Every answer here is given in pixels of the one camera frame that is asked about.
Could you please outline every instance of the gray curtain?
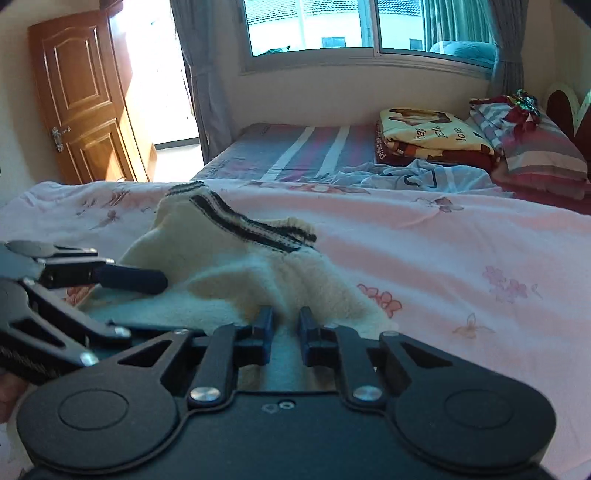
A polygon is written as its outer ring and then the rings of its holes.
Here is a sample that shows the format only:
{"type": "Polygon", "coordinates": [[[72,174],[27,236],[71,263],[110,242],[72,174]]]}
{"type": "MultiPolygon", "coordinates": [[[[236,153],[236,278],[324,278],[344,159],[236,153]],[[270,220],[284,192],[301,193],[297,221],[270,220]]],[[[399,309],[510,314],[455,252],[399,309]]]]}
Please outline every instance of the gray curtain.
{"type": "Polygon", "coordinates": [[[529,0],[480,0],[488,11],[497,54],[488,95],[515,93],[524,87],[521,50],[529,0]]]}
{"type": "Polygon", "coordinates": [[[232,143],[228,106],[215,62],[215,1],[219,0],[170,0],[178,39],[191,70],[191,96],[205,163],[232,143]]]}

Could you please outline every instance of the black stripe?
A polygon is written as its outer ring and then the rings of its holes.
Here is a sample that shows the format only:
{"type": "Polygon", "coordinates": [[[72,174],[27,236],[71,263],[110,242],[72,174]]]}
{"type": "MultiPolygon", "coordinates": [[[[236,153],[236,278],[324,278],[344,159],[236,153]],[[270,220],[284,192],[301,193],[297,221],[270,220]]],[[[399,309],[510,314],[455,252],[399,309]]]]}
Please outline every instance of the black stripe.
{"type": "Polygon", "coordinates": [[[288,233],[284,233],[282,231],[283,229],[290,229],[290,230],[296,231],[296,232],[298,232],[300,237],[303,237],[306,239],[310,238],[310,241],[312,241],[311,238],[314,238],[313,241],[314,242],[316,241],[315,235],[310,235],[306,231],[304,231],[298,227],[295,227],[295,226],[274,227],[271,225],[267,225],[266,223],[257,222],[256,220],[252,220],[252,219],[248,218],[247,216],[245,216],[241,213],[238,213],[235,210],[232,210],[232,208],[226,202],[224,202],[223,199],[216,192],[210,192],[210,194],[217,202],[217,205],[219,206],[219,208],[222,211],[224,211],[225,213],[227,213],[228,215],[231,215],[234,218],[236,218],[236,220],[238,220],[238,219],[243,220],[246,223],[250,223],[251,225],[254,225],[262,230],[266,230],[269,233],[274,233],[275,235],[284,237],[287,241],[290,241],[290,242],[296,242],[298,244],[304,243],[302,240],[298,239],[297,237],[289,235],[288,233]]]}
{"type": "Polygon", "coordinates": [[[204,187],[205,184],[202,181],[192,181],[191,183],[182,183],[180,185],[175,185],[174,187],[172,187],[168,193],[167,193],[167,197],[172,196],[172,195],[179,195],[181,193],[187,193],[190,192],[191,190],[195,190],[195,189],[199,189],[201,187],[204,187]]]}
{"type": "Polygon", "coordinates": [[[308,233],[304,229],[296,226],[275,226],[272,228],[274,228],[276,231],[285,232],[287,235],[295,236],[296,238],[302,237],[310,243],[316,243],[316,240],[318,240],[318,237],[315,234],[308,233]]]}
{"type": "Polygon", "coordinates": [[[234,235],[239,236],[240,238],[243,238],[244,240],[248,240],[250,242],[263,245],[265,247],[271,247],[271,248],[274,248],[275,250],[279,250],[279,251],[286,252],[286,253],[296,252],[300,249],[300,247],[292,247],[291,245],[286,245],[286,244],[283,244],[280,242],[275,242],[275,241],[271,240],[270,238],[267,238],[266,236],[258,235],[255,232],[245,230],[241,226],[236,225],[235,223],[232,223],[232,222],[222,218],[220,216],[220,214],[218,214],[216,209],[207,201],[207,199],[201,195],[195,195],[194,197],[191,197],[191,201],[205,215],[207,215],[212,222],[218,224],[224,230],[227,230],[230,233],[233,233],[234,235]]]}

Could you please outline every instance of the heart-shaped headboard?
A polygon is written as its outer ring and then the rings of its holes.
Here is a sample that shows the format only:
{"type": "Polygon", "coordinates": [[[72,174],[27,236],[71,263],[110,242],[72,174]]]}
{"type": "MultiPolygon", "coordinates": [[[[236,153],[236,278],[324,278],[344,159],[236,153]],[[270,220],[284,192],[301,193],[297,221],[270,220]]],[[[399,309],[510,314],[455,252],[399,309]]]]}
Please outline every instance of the heart-shaped headboard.
{"type": "Polygon", "coordinates": [[[591,92],[583,104],[574,90],[564,83],[555,83],[546,96],[546,113],[571,139],[591,166],[591,92]]]}

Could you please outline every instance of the floor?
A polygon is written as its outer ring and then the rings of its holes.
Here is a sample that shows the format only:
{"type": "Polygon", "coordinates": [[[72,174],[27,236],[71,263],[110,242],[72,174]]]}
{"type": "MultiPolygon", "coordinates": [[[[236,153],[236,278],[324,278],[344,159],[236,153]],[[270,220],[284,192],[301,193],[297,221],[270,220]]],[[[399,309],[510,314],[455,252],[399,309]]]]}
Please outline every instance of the floor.
{"type": "Polygon", "coordinates": [[[203,168],[200,145],[158,150],[154,181],[189,181],[203,168]]]}

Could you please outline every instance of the pink bedsheet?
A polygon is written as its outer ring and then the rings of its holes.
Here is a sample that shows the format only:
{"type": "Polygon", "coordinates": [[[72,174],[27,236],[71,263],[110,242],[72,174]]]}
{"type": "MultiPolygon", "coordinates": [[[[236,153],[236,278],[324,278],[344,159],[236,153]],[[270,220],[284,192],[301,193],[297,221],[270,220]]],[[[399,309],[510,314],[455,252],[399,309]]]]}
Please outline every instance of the pink bedsheet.
{"type": "MultiPolygon", "coordinates": [[[[424,192],[205,183],[252,218],[294,216],[314,224],[317,248],[375,299],[392,327],[543,392],[558,417],[543,465],[561,480],[587,478],[590,217],[488,196],[441,201],[424,192]]],[[[150,228],[169,188],[39,184],[0,210],[0,240],[95,247],[118,258],[150,228]]],[[[25,463],[18,446],[8,458],[0,472],[25,463]]]]}

